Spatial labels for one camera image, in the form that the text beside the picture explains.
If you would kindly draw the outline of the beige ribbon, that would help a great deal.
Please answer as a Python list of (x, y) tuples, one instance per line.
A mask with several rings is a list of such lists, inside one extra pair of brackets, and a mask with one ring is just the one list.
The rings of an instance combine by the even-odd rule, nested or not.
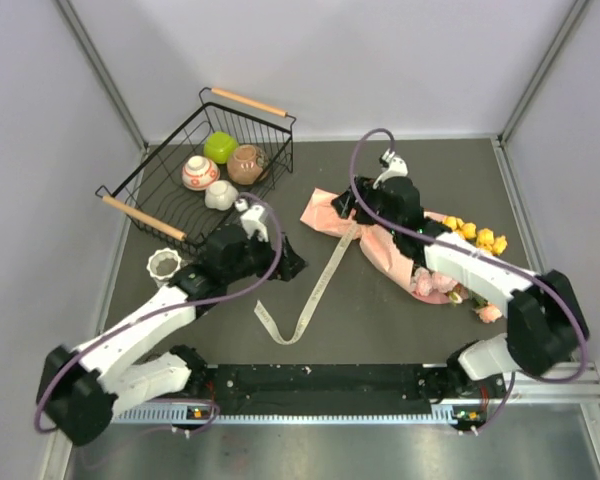
[(290, 346), (297, 343), (303, 337), (331, 279), (336, 273), (345, 253), (349, 248), (349, 245), (354, 240), (354, 237), (358, 232), (359, 226), (357, 224), (352, 224), (338, 241), (329, 261), (322, 270), (319, 279), (314, 285), (313, 290), (311, 291), (303, 309), (298, 316), (294, 333), (290, 339), (284, 339), (282, 337), (273, 316), (268, 312), (260, 300), (256, 302), (254, 314), (276, 344)]

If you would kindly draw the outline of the pink wrapping paper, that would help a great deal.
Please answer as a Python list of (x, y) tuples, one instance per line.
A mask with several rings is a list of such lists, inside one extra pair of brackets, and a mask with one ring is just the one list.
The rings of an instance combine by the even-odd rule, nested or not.
[[(300, 217), (301, 222), (317, 232), (342, 237), (356, 222), (337, 216), (331, 206), (335, 197), (334, 193), (315, 188)], [(399, 252), (388, 231), (379, 225), (361, 225), (354, 240), (359, 241), (363, 255), (378, 271), (407, 291), (417, 266)]]

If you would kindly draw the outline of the pink flower bunch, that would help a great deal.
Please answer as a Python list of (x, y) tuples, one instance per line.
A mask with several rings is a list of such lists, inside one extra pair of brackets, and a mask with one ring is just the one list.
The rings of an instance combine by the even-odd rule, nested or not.
[(407, 291), (416, 299), (433, 305), (472, 302), (473, 311), (483, 323), (493, 323), (504, 317), (495, 305), (482, 296), (452, 278), (424, 267), (415, 269)]

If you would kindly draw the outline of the yellow flower bunch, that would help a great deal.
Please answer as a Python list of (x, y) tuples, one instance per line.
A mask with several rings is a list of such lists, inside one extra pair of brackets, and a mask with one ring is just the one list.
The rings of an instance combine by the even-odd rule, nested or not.
[(460, 238), (490, 255), (500, 256), (508, 247), (504, 235), (496, 236), (489, 228), (478, 229), (474, 223), (464, 222), (459, 217), (444, 216), (442, 223)]

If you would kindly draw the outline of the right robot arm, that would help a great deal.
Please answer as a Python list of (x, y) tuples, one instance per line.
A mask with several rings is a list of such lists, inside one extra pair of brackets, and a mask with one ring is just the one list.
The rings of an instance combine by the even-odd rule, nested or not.
[(384, 227), (400, 254), (457, 281), (503, 314), (505, 333), (470, 343), (449, 358), (446, 380), (454, 393), (470, 395), (485, 378), (504, 373), (539, 378), (585, 348), (589, 329), (563, 273), (521, 269), (471, 245), (426, 215), (409, 178), (356, 177), (331, 205), (341, 218)]

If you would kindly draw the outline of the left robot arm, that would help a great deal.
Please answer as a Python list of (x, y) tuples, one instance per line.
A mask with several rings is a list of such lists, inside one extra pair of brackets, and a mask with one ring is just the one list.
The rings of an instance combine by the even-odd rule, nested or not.
[(202, 253), (136, 311), (111, 329), (73, 349), (56, 347), (45, 358), (36, 395), (34, 427), (51, 420), (74, 445), (84, 446), (119, 414), (167, 393), (196, 396), (206, 387), (202, 360), (185, 347), (158, 359), (140, 357), (171, 333), (191, 324), (215, 305), (233, 299), (228, 288), (249, 277), (288, 282), (306, 261), (286, 235), (276, 241), (248, 234), (238, 225), (216, 229)]

